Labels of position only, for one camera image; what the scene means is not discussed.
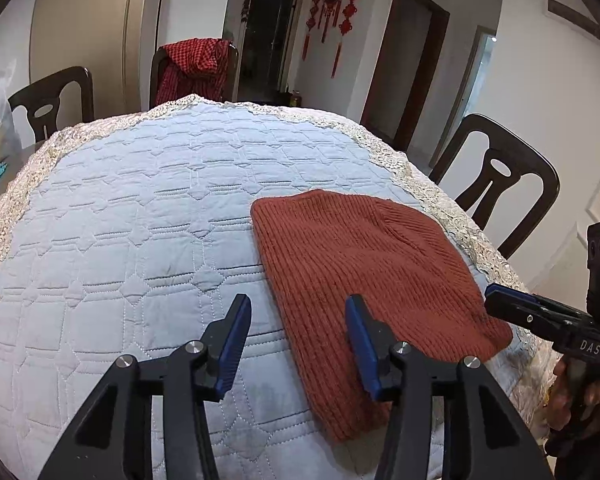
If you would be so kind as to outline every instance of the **rust-colored sweater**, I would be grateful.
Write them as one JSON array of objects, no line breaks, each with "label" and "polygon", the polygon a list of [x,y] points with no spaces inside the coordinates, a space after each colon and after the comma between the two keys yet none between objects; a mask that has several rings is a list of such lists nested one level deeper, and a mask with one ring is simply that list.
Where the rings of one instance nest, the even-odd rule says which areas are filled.
[{"label": "rust-colored sweater", "polygon": [[309,405],[333,440],[377,428],[388,414],[358,379],[344,321],[351,294],[436,359],[486,361],[511,341],[458,250],[413,208],[314,190],[256,200],[251,218]]}]

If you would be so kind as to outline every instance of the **air vent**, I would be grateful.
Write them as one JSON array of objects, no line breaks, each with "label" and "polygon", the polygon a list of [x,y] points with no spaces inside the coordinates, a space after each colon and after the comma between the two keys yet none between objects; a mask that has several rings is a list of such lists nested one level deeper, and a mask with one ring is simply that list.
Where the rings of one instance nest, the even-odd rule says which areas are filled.
[{"label": "air vent", "polygon": [[581,28],[597,40],[600,40],[600,26],[577,10],[571,9],[571,7],[567,7],[565,4],[556,2],[555,0],[548,0],[547,11],[550,14],[567,20],[572,25]]}]

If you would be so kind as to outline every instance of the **doorway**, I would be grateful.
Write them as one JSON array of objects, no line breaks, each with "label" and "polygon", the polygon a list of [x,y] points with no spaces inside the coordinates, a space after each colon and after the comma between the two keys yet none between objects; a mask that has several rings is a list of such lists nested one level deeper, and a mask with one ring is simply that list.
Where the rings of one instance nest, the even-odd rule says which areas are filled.
[{"label": "doorway", "polygon": [[460,126],[464,117],[474,112],[475,104],[478,101],[478,95],[482,90],[484,79],[491,62],[491,54],[497,41],[496,31],[487,27],[478,25],[475,31],[474,44],[469,54],[469,61],[464,69],[462,82],[458,90],[458,95],[451,108],[448,120],[446,120],[445,129],[438,145],[433,152],[429,166],[433,168],[436,165],[440,153],[446,148],[453,133]]},{"label": "doorway", "polygon": [[245,0],[237,101],[277,104],[298,26],[298,0]]},{"label": "doorway", "polygon": [[432,0],[393,0],[360,123],[406,152],[438,65],[449,13]]}]

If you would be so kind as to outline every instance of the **door frame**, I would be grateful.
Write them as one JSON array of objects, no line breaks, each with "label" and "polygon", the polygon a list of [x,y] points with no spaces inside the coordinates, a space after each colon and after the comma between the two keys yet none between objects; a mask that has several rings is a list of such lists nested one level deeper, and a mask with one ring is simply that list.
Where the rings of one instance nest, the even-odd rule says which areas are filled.
[{"label": "door frame", "polygon": [[[289,80],[289,66],[291,65],[291,58],[293,56],[293,51],[294,51],[294,43],[296,41],[296,34],[298,33],[298,23],[300,22],[302,1],[303,0],[296,0],[296,10],[294,11],[293,20],[291,21],[289,41],[287,44],[285,59],[284,59],[283,68],[282,68],[283,85],[285,83],[288,83],[288,80]],[[240,22],[238,38],[237,38],[237,42],[235,44],[236,48],[238,49],[238,66],[237,66],[236,75],[235,75],[234,95],[233,95],[234,102],[238,98],[238,85],[240,84],[240,69],[242,67],[242,46],[244,44],[244,36],[245,36],[246,30],[247,30],[247,23]]]},{"label": "door frame", "polygon": [[[433,76],[436,73],[438,66],[438,60],[440,59],[440,51],[442,51],[442,45],[445,42],[446,28],[449,22],[449,12],[440,7],[433,0],[415,0],[419,4],[431,12],[431,21],[429,23],[429,30],[427,31],[427,37],[424,42],[422,54],[420,55],[420,62],[416,69],[413,83],[411,85],[411,91],[407,97],[407,101],[404,105],[404,111],[400,118],[400,124],[395,132],[392,146],[399,151],[406,152],[413,133],[420,119],[424,103],[427,100],[429,94],[429,88],[433,81]],[[389,15],[392,12],[397,12],[397,0],[392,0],[391,9]],[[384,35],[382,36],[382,45],[378,53],[378,59],[382,54],[382,50],[386,48],[386,27]],[[366,96],[365,108],[362,111],[362,117],[360,123],[364,126],[365,122],[370,113],[368,105],[370,103],[369,96],[372,96],[372,90],[374,89],[374,80],[376,79],[376,72],[374,71],[374,77],[371,79],[371,85],[369,92]]]},{"label": "door frame", "polygon": [[480,40],[482,39],[483,34],[487,34],[489,36],[496,36],[496,31],[492,28],[485,27],[483,25],[478,25],[478,27],[475,29],[474,44],[472,44],[471,52],[469,53],[469,58],[466,62],[464,74],[462,75],[462,81],[460,82],[460,86],[458,88],[458,94],[456,94],[456,100],[454,101],[454,105],[451,108],[449,117],[446,120],[445,129],[442,130],[442,136],[440,137],[440,140],[436,145],[436,149],[433,151],[433,155],[431,155],[431,160],[429,161],[430,168],[433,168],[436,165],[436,161],[438,160],[438,157],[442,152],[442,148],[444,148],[445,141],[451,134],[451,126],[454,123],[454,119],[456,118],[456,114],[458,113],[458,108],[460,107],[460,104],[462,102],[462,96],[464,95],[464,91],[466,90],[466,85],[469,82],[469,78],[471,77],[471,72],[474,68],[475,63],[475,57],[478,54],[478,49],[480,48]]}]

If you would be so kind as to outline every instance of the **person's hand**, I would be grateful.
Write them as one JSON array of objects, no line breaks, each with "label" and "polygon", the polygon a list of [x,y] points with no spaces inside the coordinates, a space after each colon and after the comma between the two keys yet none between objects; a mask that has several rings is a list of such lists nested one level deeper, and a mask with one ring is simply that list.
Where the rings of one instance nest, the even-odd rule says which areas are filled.
[{"label": "person's hand", "polygon": [[[546,407],[546,420],[551,428],[560,431],[571,420],[571,403],[573,398],[567,386],[565,358],[560,359],[554,368],[556,380],[551,389],[549,402]],[[600,380],[590,384],[587,388],[584,401],[587,406],[595,406],[600,403]],[[596,412],[595,419],[591,421],[582,438],[587,438],[600,431],[600,407]]]}]

